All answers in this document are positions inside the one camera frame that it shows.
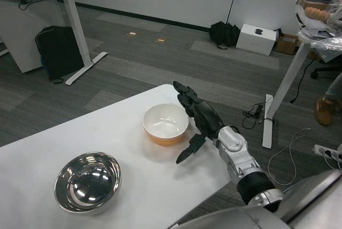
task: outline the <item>bowl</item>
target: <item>bowl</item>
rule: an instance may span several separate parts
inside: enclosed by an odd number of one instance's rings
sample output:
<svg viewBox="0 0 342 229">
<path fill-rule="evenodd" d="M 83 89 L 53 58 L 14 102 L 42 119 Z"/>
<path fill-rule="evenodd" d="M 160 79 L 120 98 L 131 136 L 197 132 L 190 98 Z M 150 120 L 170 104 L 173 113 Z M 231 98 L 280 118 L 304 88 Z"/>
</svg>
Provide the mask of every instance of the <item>bowl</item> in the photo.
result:
<svg viewBox="0 0 342 229">
<path fill-rule="evenodd" d="M 96 215 L 105 210 L 121 185 L 117 161 L 103 152 L 89 152 L 70 161 L 57 176 L 55 198 L 75 215 Z"/>
<path fill-rule="evenodd" d="M 143 118 L 147 135 L 157 144 L 173 145 L 182 138 L 189 125 L 184 109 L 175 104 L 160 104 L 148 109 Z"/>
</svg>

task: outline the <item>desk leg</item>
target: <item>desk leg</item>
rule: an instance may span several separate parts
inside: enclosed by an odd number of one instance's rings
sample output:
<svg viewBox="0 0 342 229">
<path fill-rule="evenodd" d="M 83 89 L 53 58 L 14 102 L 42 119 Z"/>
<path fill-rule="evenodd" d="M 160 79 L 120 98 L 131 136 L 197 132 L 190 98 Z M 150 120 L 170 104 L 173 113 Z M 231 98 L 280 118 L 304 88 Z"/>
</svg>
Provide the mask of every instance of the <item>desk leg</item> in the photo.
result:
<svg viewBox="0 0 342 229">
<path fill-rule="evenodd" d="M 0 57 L 3 56 L 3 55 L 5 55 L 6 53 L 8 53 L 8 50 L 7 50 L 7 49 L 5 49 L 5 50 L 3 50 L 3 51 L 0 51 Z"/>
<path fill-rule="evenodd" d="M 77 78 L 79 78 L 83 73 L 90 69 L 95 63 L 97 63 L 101 58 L 106 56 L 107 52 L 101 52 L 93 60 L 90 59 L 89 51 L 86 43 L 86 38 L 84 37 L 83 29 L 81 26 L 79 14 L 77 13 L 76 5 L 74 0 L 63 0 L 65 4 L 66 11 L 69 16 L 71 27 L 74 31 L 74 35 L 77 41 L 77 45 L 80 49 L 80 53 L 83 59 L 84 67 L 77 71 L 72 77 L 70 77 L 65 84 L 71 85 Z"/>
<path fill-rule="evenodd" d="M 271 120 L 273 119 L 274 114 L 278 110 L 280 104 L 282 103 L 287 91 L 289 90 L 290 86 L 292 85 L 298 71 L 300 70 L 301 66 L 303 65 L 308 53 L 310 51 L 310 44 L 302 43 L 295 55 L 287 73 L 280 84 L 278 91 L 274 98 L 271 95 L 266 95 L 266 100 L 268 101 L 265 105 L 265 118 L 266 120 L 263 123 L 263 140 L 262 146 L 265 148 L 272 147 L 272 126 L 273 123 Z"/>
</svg>

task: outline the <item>black backpack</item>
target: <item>black backpack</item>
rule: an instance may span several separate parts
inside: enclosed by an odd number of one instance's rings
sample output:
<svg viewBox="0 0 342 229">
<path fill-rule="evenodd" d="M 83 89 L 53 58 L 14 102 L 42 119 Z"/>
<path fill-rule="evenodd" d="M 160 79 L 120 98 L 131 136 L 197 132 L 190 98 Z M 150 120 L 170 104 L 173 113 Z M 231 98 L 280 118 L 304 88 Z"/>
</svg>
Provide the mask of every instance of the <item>black backpack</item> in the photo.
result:
<svg viewBox="0 0 342 229">
<path fill-rule="evenodd" d="M 84 67 L 79 47 L 71 27 L 44 28 L 35 38 L 42 66 L 53 83 Z"/>
</svg>

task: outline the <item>orange bowl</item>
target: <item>orange bowl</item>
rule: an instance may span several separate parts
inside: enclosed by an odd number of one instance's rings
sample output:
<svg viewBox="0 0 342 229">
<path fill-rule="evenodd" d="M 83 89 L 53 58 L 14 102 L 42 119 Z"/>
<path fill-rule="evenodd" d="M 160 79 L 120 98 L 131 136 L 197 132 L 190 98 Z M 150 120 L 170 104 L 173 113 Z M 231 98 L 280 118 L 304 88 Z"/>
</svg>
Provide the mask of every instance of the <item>orange bowl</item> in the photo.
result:
<svg viewBox="0 0 342 229">
<path fill-rule="evenodd" d="M 143 118 L 147 135 L 157 144 L 174 145 L 189 125 L 184 109 L 175 104 L 160 104 L 148 109 Z"/>
</svg>

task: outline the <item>white box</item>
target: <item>white box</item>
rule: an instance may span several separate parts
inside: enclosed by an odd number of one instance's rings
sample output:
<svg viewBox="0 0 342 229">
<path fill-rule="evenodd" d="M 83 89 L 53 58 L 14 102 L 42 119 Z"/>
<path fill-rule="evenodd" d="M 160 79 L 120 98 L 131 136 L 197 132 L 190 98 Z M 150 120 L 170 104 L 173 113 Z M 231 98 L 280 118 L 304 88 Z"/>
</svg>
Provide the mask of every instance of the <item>white box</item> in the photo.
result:
<svg viewBox="0 0 342 229">
<path fill-rule="evenodd" d="M 269 56 L 276 36 L 275 31 L 244 24 L 236 48 Z"/>
</svg>

